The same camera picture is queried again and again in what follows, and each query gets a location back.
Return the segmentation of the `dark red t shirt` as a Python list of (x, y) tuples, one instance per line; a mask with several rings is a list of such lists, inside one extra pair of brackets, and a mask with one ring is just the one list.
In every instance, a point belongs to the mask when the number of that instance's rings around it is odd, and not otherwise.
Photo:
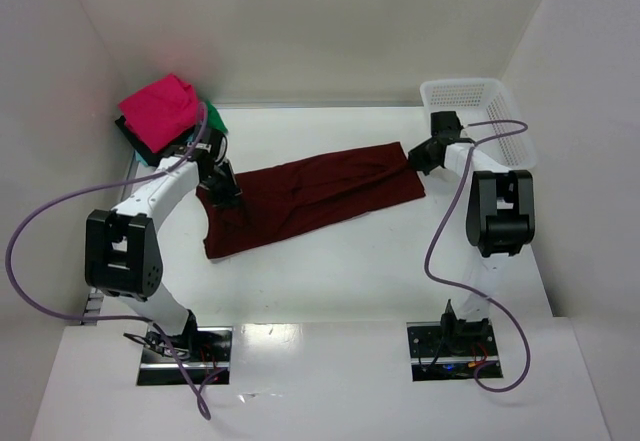
[(196, 189), (208, 219), (206, 257), (217, 260), (425, 196), (398, 142), (326, 153), (236, 175), (233, 207)]

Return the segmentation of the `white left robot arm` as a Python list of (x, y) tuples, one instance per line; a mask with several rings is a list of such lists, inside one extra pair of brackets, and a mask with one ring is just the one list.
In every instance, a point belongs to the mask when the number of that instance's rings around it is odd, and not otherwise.
[(223, 132), (208, 128), (201, 142), (170, 147), (150, 178), (138, 180), (128, 198), (108, 211), (93, 211), (86, 221), (87, 284), (152, 321), (145, 344), (163, 346), (169, 338), (186, 358), (212, 341), (198, 332), (193, 312), (164, 285), (157, 235), (174, 208), (198, 188), (216, 208), (240, 205), (241, 189), (227, 146)]

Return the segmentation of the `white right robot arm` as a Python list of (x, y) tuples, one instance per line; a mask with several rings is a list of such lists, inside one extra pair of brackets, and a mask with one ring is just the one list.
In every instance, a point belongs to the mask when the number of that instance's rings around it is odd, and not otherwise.
[[(504, 270), (535, 234), (533, 176), (528, 170), (516, 170), (498, 162), (481, 151), (480, 146), (492, 141), (517, 136), (527, 125), (517, 120), (484, 121), (484, 126), (511, 125), (512, 131), (474, 140), (463, 134), (463, 125), (454, 111), (439, 111), (430, 115), (431, 137), (409, 152), (410, 166), (425, 175), (442, 167), (460, 178), (454, 197), (429, 243), (424, 260), (427, 277), (468, 293), (463, 311), (456, 314), (451, 306), (441, 317), (441, 344), (458, 355), (458, 345), (473, 335), (478, 336), (488, 326), (489, 310), (502, 311), (517, 330), (521, 324), (513, 313), (495, 298)], [(469, 196), (465, 217), (465, 233), (476, 252), (476, 266), (471, 279), (456, 282), (444, 279), (431, 269), (431, 260), (440, 236), (452, 217), (465, 186)]]

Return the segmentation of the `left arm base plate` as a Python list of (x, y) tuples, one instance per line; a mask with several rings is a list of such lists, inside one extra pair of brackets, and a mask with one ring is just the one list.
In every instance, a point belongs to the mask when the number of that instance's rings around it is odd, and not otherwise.
[[(185, 385), (178, 365), (158, 333), (149, 330), (144, 336), (125, 333), (124, 336), (142, 346), (137, 386)], [(181, 344), (177, 354), (196, 385), (228, 385), (233, 330), (231, 327), (203, 327), (201, 340), (189, 351)]]

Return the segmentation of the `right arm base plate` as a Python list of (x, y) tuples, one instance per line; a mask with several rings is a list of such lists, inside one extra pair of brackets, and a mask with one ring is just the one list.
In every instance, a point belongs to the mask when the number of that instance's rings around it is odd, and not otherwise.
[(439, 323), (406, 326), (414, 382), (472, 380), (503, 377), (493, 326), (488, 320), (465, 325), (444, 338)]

